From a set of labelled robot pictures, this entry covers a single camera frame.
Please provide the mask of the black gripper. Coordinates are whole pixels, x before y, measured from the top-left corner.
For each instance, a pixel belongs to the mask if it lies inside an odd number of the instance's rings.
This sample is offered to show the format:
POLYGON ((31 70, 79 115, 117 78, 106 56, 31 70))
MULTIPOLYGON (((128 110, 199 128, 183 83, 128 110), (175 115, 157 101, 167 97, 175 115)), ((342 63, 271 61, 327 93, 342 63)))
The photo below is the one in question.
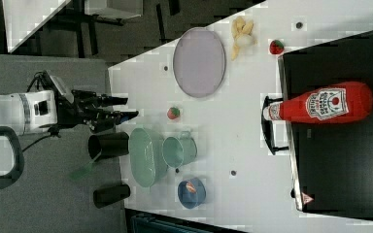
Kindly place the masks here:
POLYGON ((69 101, 66 96, 55 95, 57 111, 57 130, 70 129, 82 124, 89 127, 89 130, 96 134, 110 130, 112 123, 120 125, 139 115, 135 112, 108 112, 103 107, 126 105, 128 99, 125 97, 97 95, 95 92, 73 90, 73 100, 69 101))

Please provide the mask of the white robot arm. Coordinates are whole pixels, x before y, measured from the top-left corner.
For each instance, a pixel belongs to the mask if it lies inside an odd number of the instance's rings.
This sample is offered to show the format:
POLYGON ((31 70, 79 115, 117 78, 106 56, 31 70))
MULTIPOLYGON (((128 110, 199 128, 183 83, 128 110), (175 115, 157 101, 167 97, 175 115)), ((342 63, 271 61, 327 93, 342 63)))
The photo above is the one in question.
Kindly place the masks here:
POLYGON ((107 106, 124 105, 122 97, 98 96, 90 91, 57 94, 52 90, 0 94, 0 155, 13 160, 12 168, 0 173, 0 189, 14 184, 24 168, 19 138, 28 134, 58 134, 61 129, 86 124, 94 132, 102 132, 139 115, 137 111, 108 112, 107 106))

